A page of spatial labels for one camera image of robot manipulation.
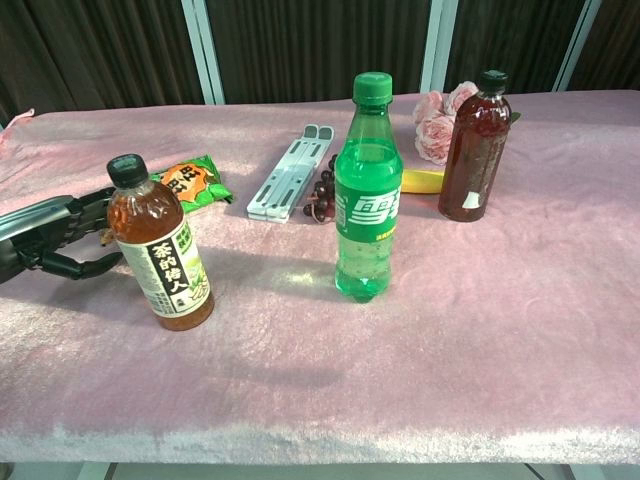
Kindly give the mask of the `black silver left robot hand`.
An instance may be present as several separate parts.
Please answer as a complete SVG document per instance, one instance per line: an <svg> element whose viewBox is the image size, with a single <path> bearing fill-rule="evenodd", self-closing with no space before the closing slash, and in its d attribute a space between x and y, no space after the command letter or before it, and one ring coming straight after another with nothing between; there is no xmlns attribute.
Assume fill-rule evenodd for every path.
<svg viewBox="0 0 640 480"><path fill-rule="evenodd" d="M59 249L107 227L107 207L115 189L76 198L61 195L1 216L1 281L25 270L82 280L100 276L122 259L120 252L78 262Z"/></svg>

